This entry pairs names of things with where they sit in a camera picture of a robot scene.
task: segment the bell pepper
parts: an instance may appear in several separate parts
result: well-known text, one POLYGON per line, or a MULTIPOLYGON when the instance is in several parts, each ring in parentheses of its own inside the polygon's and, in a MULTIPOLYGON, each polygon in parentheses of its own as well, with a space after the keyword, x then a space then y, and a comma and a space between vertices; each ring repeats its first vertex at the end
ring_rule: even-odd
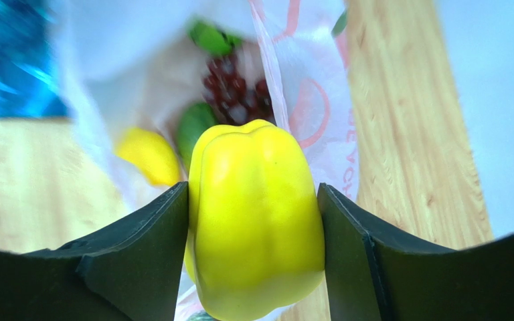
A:
POLYGON ((185 265, 202 306, 222 321, 261 318, 321 283, 322 218, 307 160, 288 132, 254 120, 200 136, 185 265))

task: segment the grape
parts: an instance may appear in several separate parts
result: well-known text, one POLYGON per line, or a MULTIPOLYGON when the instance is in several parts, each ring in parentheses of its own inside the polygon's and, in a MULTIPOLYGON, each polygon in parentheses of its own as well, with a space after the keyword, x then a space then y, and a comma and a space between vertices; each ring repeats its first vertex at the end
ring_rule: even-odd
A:
POLYGON ((203 79, 204 100, 223 124, 240 126, 255 119, 274 124, 271 97, 265 79, 253 88, 237 71, 237 56, 233 53, 208 61, 209 75, 203 79))
POLYGON ((241 77, 234 78, 232 81, 232 86, 239 94, 244 94, 247 90, 247 83, 245 83, 245 79, 241 77))
POLYGON ((209 69, 209 72, 211 72, 214 76, 219 76, 221 74, 223 62, 219 59, 212 59, 207 64, 207 68, 209 69))
POLYGON ((244 124, 247 122, 247 109, 241 105, 235 105, 228 110, 230 117, 236 124, 244 124))
POLYGON ((267 81, 265 79, 261 79, 255 84, 255 91, 259 96, 268 96, 269 88, 267 87, 267 81))
POLYGON ((216 75, 209 75, 203 79, 203 86, 209 90, 215 90, 219 87, 220 81, 216 75))
POLYGON ((245 97, 243 97, 241 100, 241 105, 243 107, 251 110, 256 109, 259 105, 259 101, 257 101, 257 94, 255 93, 255 90, 248 90, 245 93, 245 97))

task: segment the plastic bag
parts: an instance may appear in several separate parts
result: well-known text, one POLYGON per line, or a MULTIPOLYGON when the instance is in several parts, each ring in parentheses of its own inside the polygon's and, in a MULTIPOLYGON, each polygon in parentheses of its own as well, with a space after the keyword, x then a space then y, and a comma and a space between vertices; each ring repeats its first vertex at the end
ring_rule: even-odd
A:
MULTIPOLYGON (((240 36, 246 77, 265 75, 277 125, 305 152, 315 184, 355 199, 358 157, 344 33, 331 35, 342 0, 63 0, 50 40, 60 93, 84 150, 109 175, 129 210, 163 190, 113 154, 129 126, 172 141, 184 107, 202 100, 207 54, 187 38, 195 19, 240 36)), ((176 320, 200 310, 182 273, 176 320)), ((273 320, 286 308, 262 320, 273 320)))

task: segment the wooden floor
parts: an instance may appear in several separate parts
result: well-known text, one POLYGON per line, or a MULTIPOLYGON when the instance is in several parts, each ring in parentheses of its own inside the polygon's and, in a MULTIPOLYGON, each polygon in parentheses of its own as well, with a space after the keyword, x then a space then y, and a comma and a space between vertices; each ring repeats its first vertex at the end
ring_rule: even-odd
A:
MULTIPOLYGON (((441 245, 492 239, 433 0, 350 0, 358 203, 441 245)), ((57 247, 124 214, 67 121, 0 121, 0 248, 57 247)), ((282 321, 329 320, 325 286, 282 321)))

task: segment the blue shiny wrapper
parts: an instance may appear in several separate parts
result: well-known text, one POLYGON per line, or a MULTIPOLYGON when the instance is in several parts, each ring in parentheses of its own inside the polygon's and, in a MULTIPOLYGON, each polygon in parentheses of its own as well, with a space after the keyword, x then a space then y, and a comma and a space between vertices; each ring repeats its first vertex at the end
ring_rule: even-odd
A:
POLYGON ((66 116, 50 59, 43 0, 0 0, 0 118, 66 116))

